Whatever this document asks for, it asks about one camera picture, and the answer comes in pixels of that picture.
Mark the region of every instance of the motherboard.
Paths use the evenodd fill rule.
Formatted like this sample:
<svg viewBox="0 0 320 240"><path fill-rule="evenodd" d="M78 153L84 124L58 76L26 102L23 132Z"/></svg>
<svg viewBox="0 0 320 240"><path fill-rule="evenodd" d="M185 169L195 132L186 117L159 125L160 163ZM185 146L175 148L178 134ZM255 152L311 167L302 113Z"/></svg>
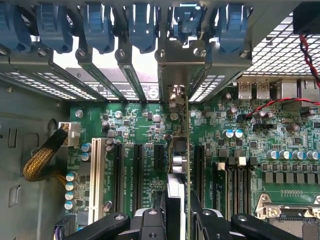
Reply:
<svg viewBox="0 0 320 240"><path fill-rule="evenodd" d="M220 95L207 104L189 104L191 188L203 208L217 209L228 220L247 213L298 237L305 231L319 235L318 109L308 115L290 103L273 104L242 118L265 103ZM80 124L80 145L69 148L68 171L77 179L66 212L77 215L79 228L90 218L93 139L103 142L99 208L103 215L134 216L137 209L153 207L167 186L170 138L186 135L183 114L168 104L73 105L70 119Z"/></svg>

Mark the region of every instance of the green circuit board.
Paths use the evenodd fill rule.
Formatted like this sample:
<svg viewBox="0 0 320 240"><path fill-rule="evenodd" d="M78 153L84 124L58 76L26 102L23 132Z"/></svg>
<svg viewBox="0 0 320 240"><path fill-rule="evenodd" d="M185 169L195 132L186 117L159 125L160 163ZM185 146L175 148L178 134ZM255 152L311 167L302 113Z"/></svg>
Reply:
<svg viewBox="0 0 320 240"><path fill-rule="evenodd" d="M320 192L320 184L317 180L308 182L294 181L291 183L281 182L281 177L275 180L266 180L265 173L303 173L317 175L320 165L316 160L294 160L291 153L295 150L304 153L320 149L320 115L301 118L300 113L293 110L283 110L281 105L272 105L266 109L273 112L272 119L263 120L267 124L276 124L276 129L253 131L256 119L237 122L238 114L247 114L256 107L263 105L261 100L246 101L222 101L218 96L208 104L189 105L189 129L190 143L192 144L190 160L192 167L197 161L195 151L197 146L203 146L205 151L204 174L201 179L194 177L194 168L191 170L193 176L193 188L198 181L201 183L199 199L206 208L218 209L227 219L230 216L246 212L254 214L257 202L262 193L269 194L272 202L281 204L310 204ZM228 115L230 108L236 108L237 113ZM83 111L83 117L75 117L77 110ZM117 119L115 112L121 111L122 118ZM159 121L150 120L148 113L153 117L159 116ZM81 136L80 145L90 143L92 138L105 138L106 133L102 131L102 120L104 115L109 117L115 131L115 142L124 144L124 192L123 211L130 216L134 210L133 200L133 158L134 145L142 144L143 147L143 199L141 207L152 207L155 194L166 188L166 174L168 170L168 159L162 170L154 170L154 145L163 145L165 156L167 156L167 141L164 135L182 136L183 125L179 118L175 121L170 119L170 110L167 104L138 104L138 103L77 103L73 105L70 112L70 120L80 123ZM300 126L300 131L289 132L286 127L292 123L282 123L281 119L292 120L292 123ZM230 139L223 135L224 130L242 130L243 137ZM213 164L225 162L226 158L219 157L219 150L226 149L228 155L232 156L234 150L242 150L247 159L255 157L257 165L248 168L247 171L237 172L233 176L228 166L225 170L213 171ZM267 151L287 150L290 159L283 160L268 159ZM80 149L69 149L68 170L79 171L81 164ZM108 152L105 156L105 180L103 201L114 199L114 153ZM89 182L78 183L77 206L68 213L77 213L88 207Z"/></svg>

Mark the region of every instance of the white pci slot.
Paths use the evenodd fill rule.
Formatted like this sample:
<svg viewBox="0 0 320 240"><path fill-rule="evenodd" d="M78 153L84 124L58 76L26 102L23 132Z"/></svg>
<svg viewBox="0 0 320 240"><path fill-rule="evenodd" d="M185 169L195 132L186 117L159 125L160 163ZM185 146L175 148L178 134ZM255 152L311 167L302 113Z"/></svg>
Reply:
<svg viewBox="0 0 320 240"><path fill-rule="evenodd" d="M92 138L88 225L103 217L105 138Z"/></svg>

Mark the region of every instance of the blue plastic retention clip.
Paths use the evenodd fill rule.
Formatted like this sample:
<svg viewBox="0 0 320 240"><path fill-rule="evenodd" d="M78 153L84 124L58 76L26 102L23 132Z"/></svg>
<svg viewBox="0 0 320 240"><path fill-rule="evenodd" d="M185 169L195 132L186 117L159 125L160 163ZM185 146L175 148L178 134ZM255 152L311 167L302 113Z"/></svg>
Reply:
<svg viewBox="0 0 320 240"><path fill-rule="evenodd" d="M0 44L15 52L28 53L31 37L19 7L0 2Z"/></svg>
<svg viewBox="0 0 320 240"><path fill-rule="evenodd" d="M200 6L179 6L174 8L173 14L175 23L173 35L183 44L187 44L188 37L197 36L202 9Z"/></svg>
<svg viewBox="0 0 320 240"><path fill-rule="evenodd" d="M43 3L37 7L36 24L40 40L58 54L70 53L74 39L67 19L67 7Z"/></svg>
<svg viewBox="0 0 320 240"><path fill-rule="evenodd" d="M101 3L89 3L82 8L83 28L86 42L100 54L111 53L115 49L112 32L111 7Z"/></svg>
<svg viewBox="0 0 320 240"><path fill-rule="evenodd" d="M220 53L228 55L244 48L248 16L246 6L241 3L230 3L227 19L226 6L218 9L219 20L216 35L219 37Z"/></svg>
<svg viewBox="0 0 320 240"><path fill-rule="evenodd" d="M148 4L138 3L128 9L129 41L140 50L141 54L151 53L156 49L155 7L150 5L147 23Z"/></svg>

